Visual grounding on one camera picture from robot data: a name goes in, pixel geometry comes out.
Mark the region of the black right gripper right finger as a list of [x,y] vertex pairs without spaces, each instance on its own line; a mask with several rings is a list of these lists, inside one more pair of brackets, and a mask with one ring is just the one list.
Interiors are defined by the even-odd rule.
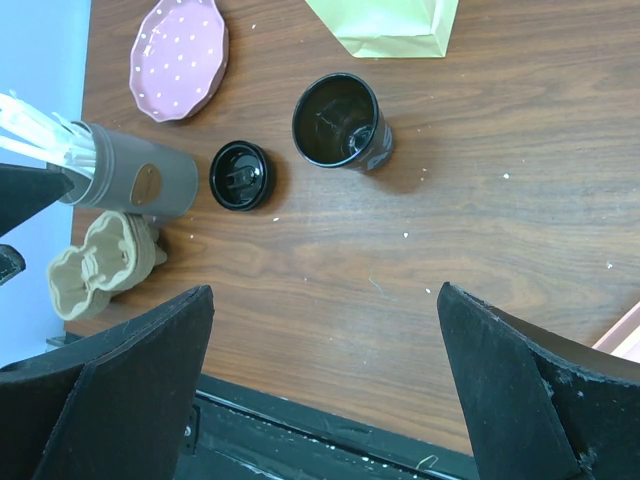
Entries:
[[437,312],[480,478],[638,478],[638,363],[449,282]]

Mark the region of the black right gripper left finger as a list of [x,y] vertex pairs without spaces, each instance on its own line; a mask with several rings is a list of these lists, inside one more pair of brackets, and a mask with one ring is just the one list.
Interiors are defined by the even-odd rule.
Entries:
[[3,367],[2,478],[173,478],[213,317],[197,286]]

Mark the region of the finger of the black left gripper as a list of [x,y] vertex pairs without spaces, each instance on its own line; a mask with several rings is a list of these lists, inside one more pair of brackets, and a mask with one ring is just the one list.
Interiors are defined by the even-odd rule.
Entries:
[[74,188],[64,173],[9,164],[1,165],[0,181],[1,236]]

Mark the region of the black cup lid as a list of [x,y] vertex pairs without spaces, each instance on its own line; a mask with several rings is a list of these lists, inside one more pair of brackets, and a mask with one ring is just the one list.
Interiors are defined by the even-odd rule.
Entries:
[[215,200],[230,211],[251,211],[271,197],[276,183],[273,162],[260,146],[235,140],[214,156],[209,187]]

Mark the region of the black takeout coffee cup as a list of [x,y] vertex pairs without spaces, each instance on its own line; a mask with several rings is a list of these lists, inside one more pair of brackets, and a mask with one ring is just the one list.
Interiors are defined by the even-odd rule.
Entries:
[[313,82],[292,115],[292,138],[309,163],[369,174],[392,156],[394,138],[371,87],[346,72]]

